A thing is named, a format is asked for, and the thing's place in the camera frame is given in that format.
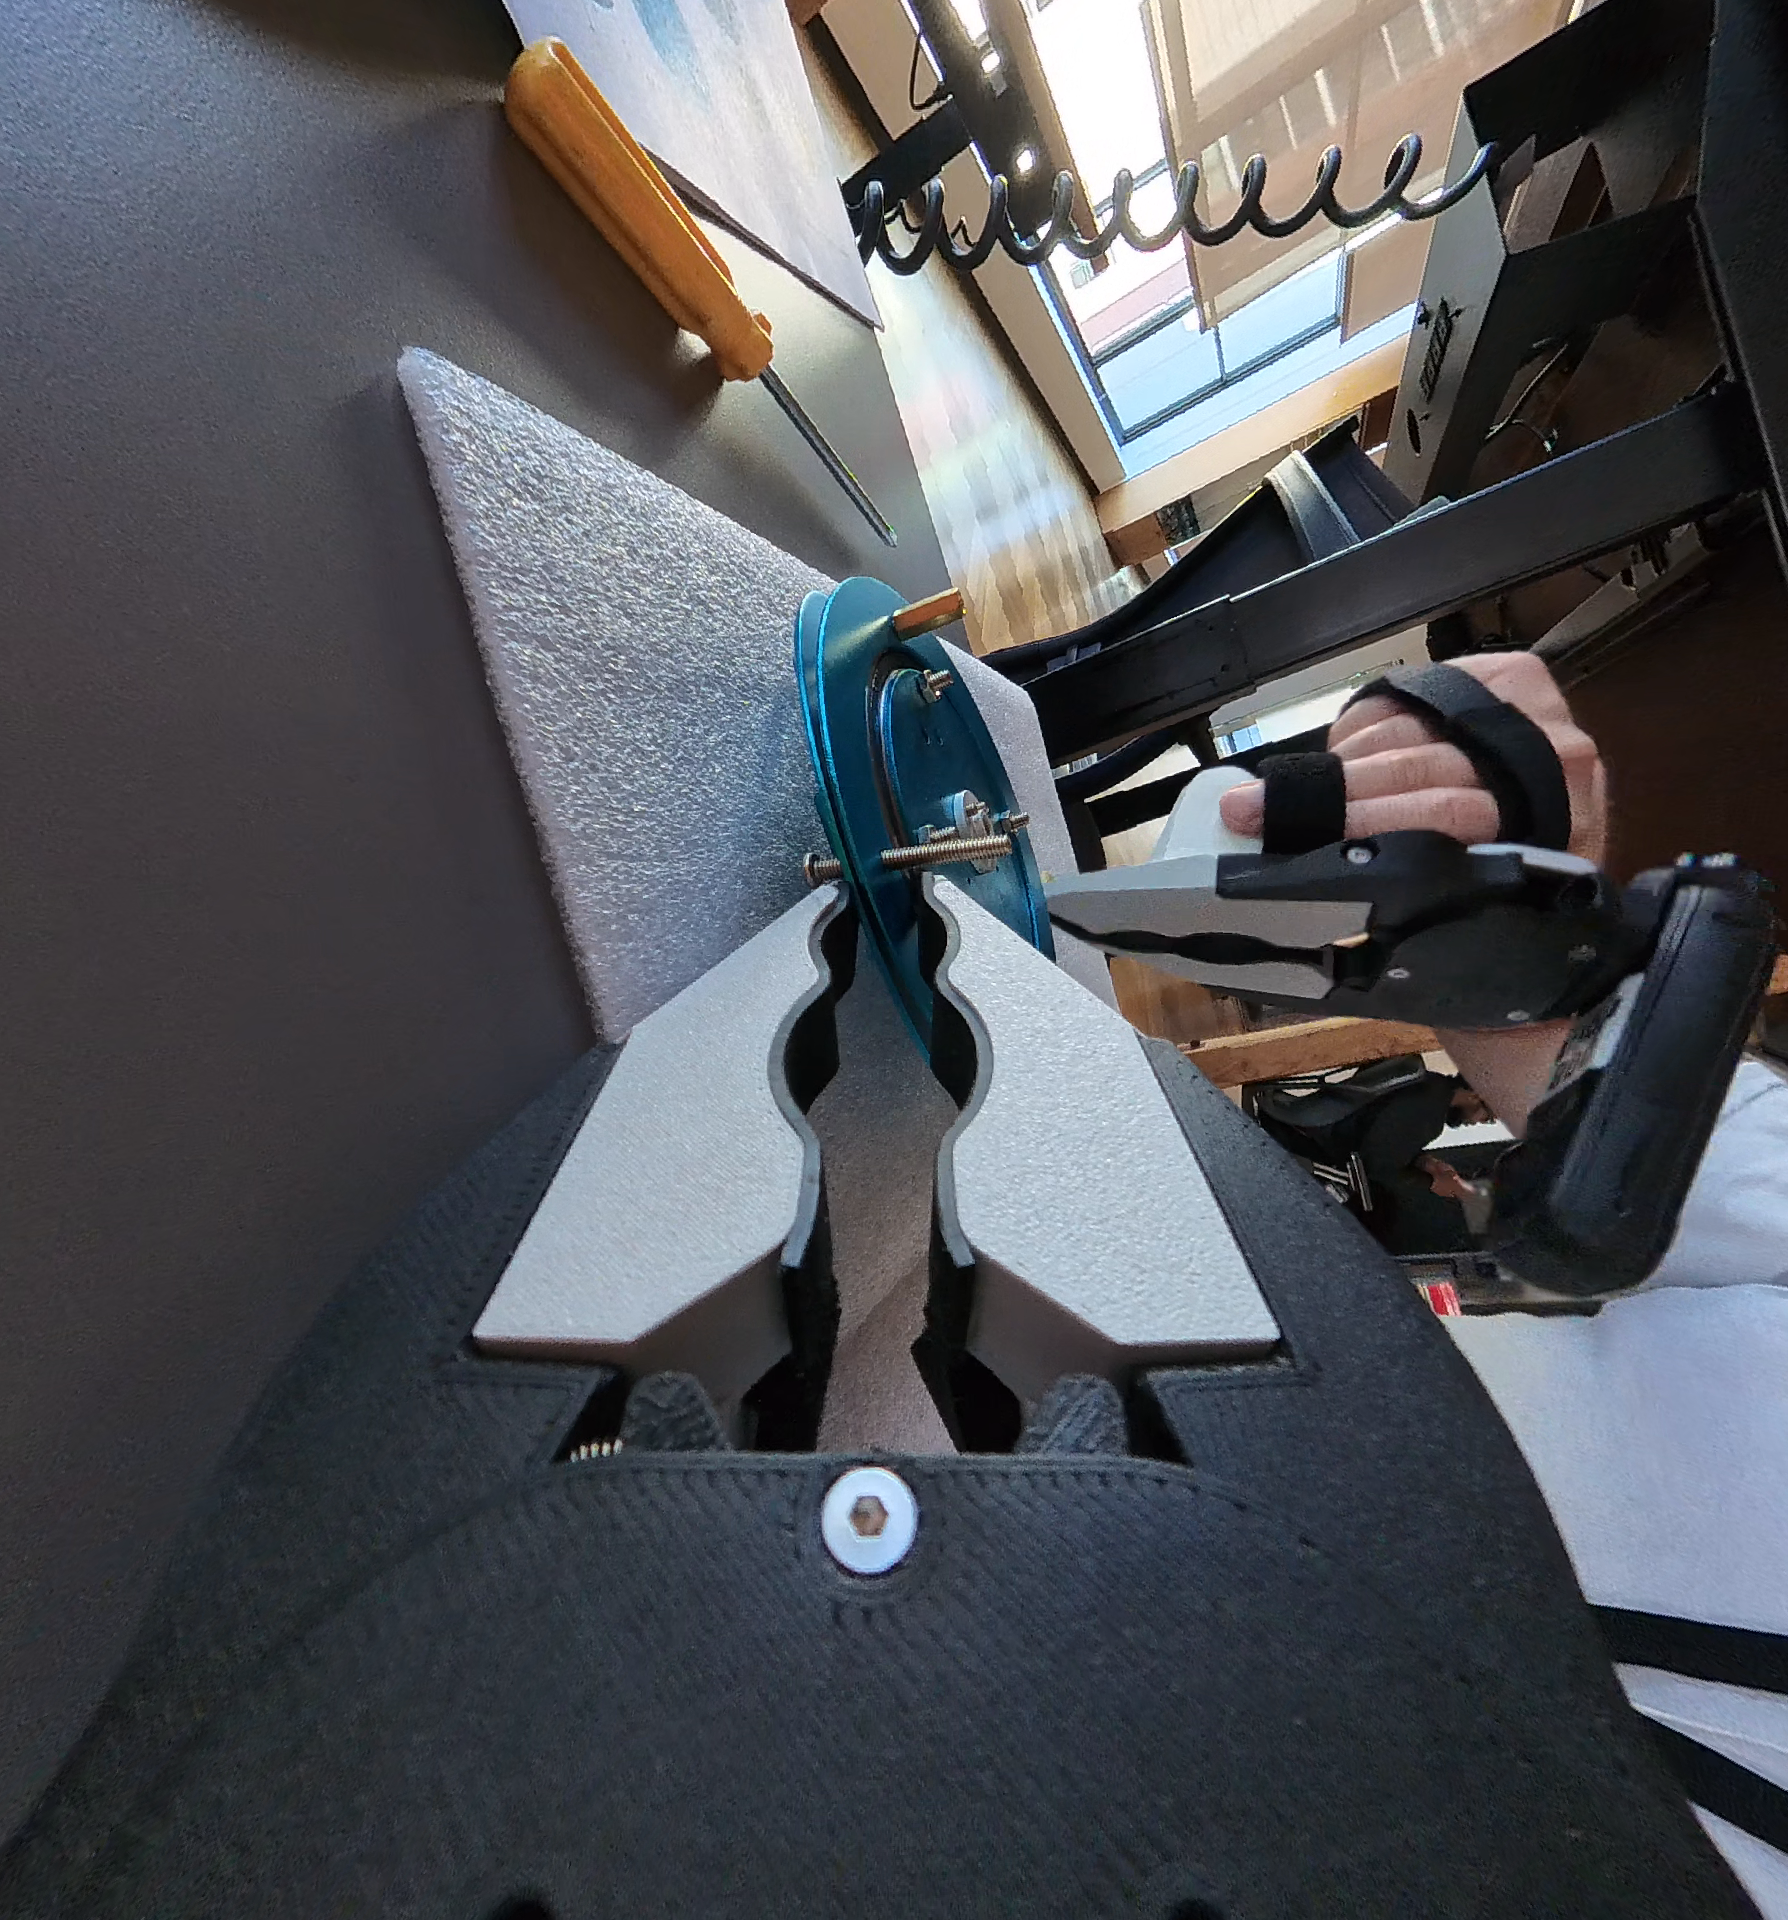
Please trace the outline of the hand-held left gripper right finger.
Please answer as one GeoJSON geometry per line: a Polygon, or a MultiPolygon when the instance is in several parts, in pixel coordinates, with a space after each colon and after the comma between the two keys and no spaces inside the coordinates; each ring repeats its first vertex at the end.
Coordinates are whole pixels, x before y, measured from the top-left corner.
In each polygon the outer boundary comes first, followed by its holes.
{"type": "Polygon", "coordinates": [[[1241,1248],[1116,1013],[928,876],[934,1165],[916,1370],[963,1454],[1006,1454],[1067,1374],[1256,1361],[1280,1339],[1241,1248]]]}

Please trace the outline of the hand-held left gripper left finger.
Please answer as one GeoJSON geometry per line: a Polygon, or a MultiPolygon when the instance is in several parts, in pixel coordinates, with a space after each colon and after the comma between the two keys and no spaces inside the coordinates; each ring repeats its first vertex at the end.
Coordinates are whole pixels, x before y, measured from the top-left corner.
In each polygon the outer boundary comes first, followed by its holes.
{"type": "Polygon", "coordinates": [[[738,1444],[810,1449],[838,1329],[806,1111],[835,1071],[849,894],[780,913],[610,1071],[476,1329],[494,1354],[684,1371],[738,1444]]]}

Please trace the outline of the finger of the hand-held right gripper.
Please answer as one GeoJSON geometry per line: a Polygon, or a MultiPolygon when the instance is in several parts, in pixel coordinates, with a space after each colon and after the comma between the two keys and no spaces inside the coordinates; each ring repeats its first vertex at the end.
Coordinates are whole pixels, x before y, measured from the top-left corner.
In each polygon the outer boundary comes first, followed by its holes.
{"type": "Polygon", "coordinates": [[[1055,926],[1108,946],[1122,934],[1183,942],[1195,936],[1241,936],[1275,948],[1321,948],[1360,936],[1369,920],[1363,900],[1241,900],[1221,894],[1221,869],[1241,878],[1251,856],[1176,856],[1141,866],[1055,876],[1044,904],[1055,926]]]}
{"type": "Polygon", "coordinates": [[[1215,939],[1215,948],[1212,956],[1203,956],[1182,948],[1137,946],[1132,936],[1111,936],[1106,942],[1108,956],[1132,956],[1172,978],[1278,1006],[1314,1006],[1337,985],[1337,948],[1298,952],[1248,939],[1215,939]]]}

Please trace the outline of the long metal screw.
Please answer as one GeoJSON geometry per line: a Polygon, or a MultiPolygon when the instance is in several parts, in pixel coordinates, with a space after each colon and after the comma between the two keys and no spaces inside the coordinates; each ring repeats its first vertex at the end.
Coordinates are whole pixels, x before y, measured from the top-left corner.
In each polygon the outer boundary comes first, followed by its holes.
{"type": "MultiPolygon", "coordinates": [[[[963,834],[945,833],[922,845],[902,845],[880,850],[868,874],[919,874],[928,866],[971,866],[976,874],[992,874],[1006,856],[1012,856],[1015,842],[1006,833],[963,834]]],[[[801,861],[806,885],[838,882],[849,874],[844,858],[833,852],[806,852],[801,861]]]]}

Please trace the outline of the blue metal turntable assembly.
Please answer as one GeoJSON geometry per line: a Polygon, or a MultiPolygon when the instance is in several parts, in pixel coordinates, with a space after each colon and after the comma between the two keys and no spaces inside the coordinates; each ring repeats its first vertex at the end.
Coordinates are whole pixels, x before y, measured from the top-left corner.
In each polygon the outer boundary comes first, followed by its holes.
{"type": "Polygon", "coordinates": [[[963,885],[1002,926],[1054,953],[1042,869],[1024,805],[971,695],[971,662],[928,636],[897,637],[894,589],[855,576],[810,592],[796,618],[796,679],[816,772],[816,813],[849,885],[897,1004],[919,1046],[932,1040],[932,962],[919,874],[868,874],[880,850],[945,833],[1012,834],[992,874],[932,866],[963,885]]]}

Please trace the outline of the person's right forearm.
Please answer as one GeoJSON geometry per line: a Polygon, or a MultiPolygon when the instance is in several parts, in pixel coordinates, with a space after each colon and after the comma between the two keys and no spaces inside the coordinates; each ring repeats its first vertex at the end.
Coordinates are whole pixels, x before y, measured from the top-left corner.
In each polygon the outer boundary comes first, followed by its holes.
{"type": "Polygon", "coordinates": [[[1491,1029],[1439,1027],[1433,1037],[1491,1117],[1518,1140],[1546,1093],[1553,1061],[1571,1032],[1574,1022],[1523,1022],[1491,1029]]]}

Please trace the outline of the person's right hand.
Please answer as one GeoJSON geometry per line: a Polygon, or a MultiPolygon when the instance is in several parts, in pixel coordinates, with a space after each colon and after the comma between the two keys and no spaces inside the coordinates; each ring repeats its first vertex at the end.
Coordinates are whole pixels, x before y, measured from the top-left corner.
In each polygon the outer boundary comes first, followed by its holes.
{"type": "MultiPolygon", "coordinates": [[[[1546,733],[1574,813],[1568,850],[1604,866],[1604,766],[1553,669],[1531,653],[1491,653],[1457,665],[1546,733]]],[[[1344,707],[1327,745],[1344,762],[1344,827],[1324,845],[1404,830],[1442,833],[1459,845],[1505,842],[1498,803],[1472,759],[1392,695],[1344,707]]]]}

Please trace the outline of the white foam sheet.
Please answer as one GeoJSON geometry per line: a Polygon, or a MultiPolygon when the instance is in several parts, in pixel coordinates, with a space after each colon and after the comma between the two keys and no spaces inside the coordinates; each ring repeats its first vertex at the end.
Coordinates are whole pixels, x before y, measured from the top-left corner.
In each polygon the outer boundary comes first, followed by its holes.
{"type": "MultiPolygon", "coordinates": [[[[804,894],[823,833],[791,630],[831,584],[440,354],[405,347],[397,378],[575,975],[617,1040],[804,894]]],[[[952,1448],[910,1356],[950,1117],[861,942],[812,1111],[838,1277],[828,1448],[952,1448]]]]}

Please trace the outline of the large window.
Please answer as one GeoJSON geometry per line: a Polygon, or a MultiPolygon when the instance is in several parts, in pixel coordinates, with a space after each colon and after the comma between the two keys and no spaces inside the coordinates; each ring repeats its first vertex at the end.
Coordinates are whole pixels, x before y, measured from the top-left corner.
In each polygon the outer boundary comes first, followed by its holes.
{"type": "MultiPolygon", "coordinates": [[[[1102,217],[1111,178],[1134,180],[1129,214],[1145,231],[1170,211],[1172,101],[1188,79],[1224,83],[1228,125],[1202,154],[1202,214],[1224,211],[1241,166],[1272,163],[1264,202],[1298,202],[1324,149],[1340,146],[1340,196],[1363,202],[1395,140],[1433,122],[1401,108],[1398,82],[1433,60],[1450,12],[1428,4],[1235,4],[1233,40],[1212,48],[1199,4],[1028,4],[1024,34],[1044,72],[1055,130],[1021,135],[1034,183],[1073,167],[1076,195],[1102,217]]],[[[1240,236],[1228,250],[1182,238],[1102,257],[1055,251],[1034,272],[1122,475],[1240,423],[1305,379],[1401,336],[1431,230],[1392,214],[1288,241],[1240,236]]]]}

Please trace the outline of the open instruction booklet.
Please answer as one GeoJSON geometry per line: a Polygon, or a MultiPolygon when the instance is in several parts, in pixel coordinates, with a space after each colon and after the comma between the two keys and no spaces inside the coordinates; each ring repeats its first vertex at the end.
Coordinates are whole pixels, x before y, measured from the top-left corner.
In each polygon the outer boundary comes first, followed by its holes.
{"type": "Polygon", "coordinates": [[[561,38],[669,183],[868,325],[880,311],[784,4],[508,4],[561,38]]]}

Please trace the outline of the black metal frame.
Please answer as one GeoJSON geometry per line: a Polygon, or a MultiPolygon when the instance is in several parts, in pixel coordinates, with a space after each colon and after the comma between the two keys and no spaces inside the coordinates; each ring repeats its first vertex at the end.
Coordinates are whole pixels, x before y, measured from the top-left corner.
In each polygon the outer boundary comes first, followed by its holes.
{"type": "Polygon", "coordinates": [[[1412,514],[1356,530],[1286,460],[1272,581],[1215,533],[1122,608],[987,659],[1054,762],[1172,731],[1293,666],[1759,497],[1788,573],[1788,4],[1601,4],[1466,86],[1386,437],[1412,514]],[[1720,372],[1659,415],[1488,486],[1484,441],[1540,344],[1626,312],[1690,250],[1720,372]]]}

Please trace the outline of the orange-handled screwdriver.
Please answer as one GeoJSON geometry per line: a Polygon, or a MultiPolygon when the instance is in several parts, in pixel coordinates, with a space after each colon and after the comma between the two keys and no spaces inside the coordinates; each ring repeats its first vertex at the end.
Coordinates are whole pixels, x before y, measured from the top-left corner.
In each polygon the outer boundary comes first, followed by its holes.
{"type": "Polygon", "coordinates": [[[523,48],[504,82],[504,115],[668,320],[706,341],[726,379],[761,379],[873,533],[897,546],[889,515],[772,372],[767,315],[741,299],[726,257],[563,40],[523,48]]]}

